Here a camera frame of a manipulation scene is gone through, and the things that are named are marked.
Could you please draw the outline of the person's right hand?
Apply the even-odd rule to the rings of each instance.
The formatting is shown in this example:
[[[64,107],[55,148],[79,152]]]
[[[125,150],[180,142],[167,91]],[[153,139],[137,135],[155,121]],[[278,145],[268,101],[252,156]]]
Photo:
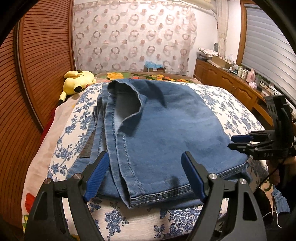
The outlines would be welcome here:
[[[288,157],[285,160],[267,160],[269,181],[278,185],[281,178],[295,175],[295,157]]]

